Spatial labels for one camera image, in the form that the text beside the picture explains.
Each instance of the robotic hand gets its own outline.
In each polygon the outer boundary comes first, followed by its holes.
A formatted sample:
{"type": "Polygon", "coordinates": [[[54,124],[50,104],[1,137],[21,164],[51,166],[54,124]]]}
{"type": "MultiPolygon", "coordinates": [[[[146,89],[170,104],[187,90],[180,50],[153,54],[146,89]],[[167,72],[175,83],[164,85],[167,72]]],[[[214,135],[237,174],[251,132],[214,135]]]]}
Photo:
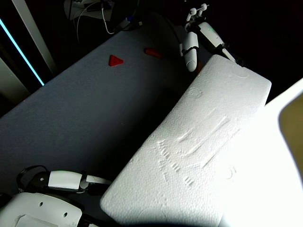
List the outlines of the robotic hand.
{"type": "Polygon", "coordinates": [[[180,51],[190,72],[193,72],[197,67],[199,42],[210,52],[220,54],[236,62],[233,56],[226,50],[220,36],[207,22],[203,21],[202,13],[206,9],[207,5],[205,3],[199,9],[192,8],[186,19],[185,30],[187,31],[187,36],[183,43],[180,44],[180,51]]]}

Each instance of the blue light strip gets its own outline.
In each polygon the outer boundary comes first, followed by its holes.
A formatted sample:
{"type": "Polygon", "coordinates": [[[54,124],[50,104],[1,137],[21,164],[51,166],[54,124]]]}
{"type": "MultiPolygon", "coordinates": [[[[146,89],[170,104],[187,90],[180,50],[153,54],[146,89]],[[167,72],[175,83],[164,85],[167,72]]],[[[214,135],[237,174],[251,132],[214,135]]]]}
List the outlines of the blue light strip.
{"type": "Polygon", "coordinates": [[[16,49],[19,51],[19,53],[21,54],[21,56],[24,59],[24,61],[27,63],[27,65],[29,66],[29,68],[32,70],[33,74],[37,77],[38,81],[41,83],[42,86],[44,86],[44,83],[42,82],[42,80],[40,79],[40,77],[38,76],[38,74],[36,73],[36,71],[34,70],[34,68],[32,67],[32,65],[29,63],[29,61],[27,60],[26,56],[23,54],[22,50],[19,48],[18,44],[16,43],[16,41],[14,40],[14,38],[9,33],[8,29],[5,27],[5,25],[2,22],[1,18],[0,18],[0,25],[2,26],[3,30],[8,35],[9,39],[14,44],[14,46],[16,47],[16,49]]]}

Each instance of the styrofoam block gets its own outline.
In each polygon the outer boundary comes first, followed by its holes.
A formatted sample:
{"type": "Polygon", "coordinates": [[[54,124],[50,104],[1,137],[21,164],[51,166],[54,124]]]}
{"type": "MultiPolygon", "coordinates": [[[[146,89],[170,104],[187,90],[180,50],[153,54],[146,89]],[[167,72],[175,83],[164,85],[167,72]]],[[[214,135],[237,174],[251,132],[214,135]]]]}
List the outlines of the styrofoam block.
{"type": "Polygon", "coordinates": [[[270,86],[214,55],[106,191],[102,210],[120,224],[217,226],[217,156],[264,107],[270,86]]]}

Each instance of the red triangle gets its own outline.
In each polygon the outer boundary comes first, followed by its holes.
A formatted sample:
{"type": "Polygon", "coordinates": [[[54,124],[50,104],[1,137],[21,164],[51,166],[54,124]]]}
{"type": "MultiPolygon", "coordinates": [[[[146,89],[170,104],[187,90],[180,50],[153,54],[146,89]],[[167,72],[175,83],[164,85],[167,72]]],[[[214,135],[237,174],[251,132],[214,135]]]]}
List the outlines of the red triangle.
{"type": "Polygon", "coordinates": [[[109,57],[109,66],[114,66],[114,65],[118,65],[118,64],[122,64],[122,63],[123,63],[123,60],[120,58],[117,58],[114,55],[111,55],[109,57]]]}

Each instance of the red object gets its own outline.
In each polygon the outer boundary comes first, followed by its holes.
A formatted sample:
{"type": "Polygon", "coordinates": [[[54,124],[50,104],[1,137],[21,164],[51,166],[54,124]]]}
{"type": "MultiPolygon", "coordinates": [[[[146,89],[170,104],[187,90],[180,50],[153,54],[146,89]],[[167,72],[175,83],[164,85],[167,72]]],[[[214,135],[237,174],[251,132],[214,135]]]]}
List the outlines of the red object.
{"type": "Polygon", "coordinates": [[[156,51],[153,48],[145,48],[144,53],[154,56],[156,58],[162,58],[162,54],[160,54],[158,51],[156,51]]]}
{"type": "Polygon", "coordinates": [[[118,64],[122,64],[122,63],[123,63],[123,60],[120,58],[117,58],[114,55],[111,55],[109,57],[109,66],[114,66],[114,65],[118,65],[118,64]]]}

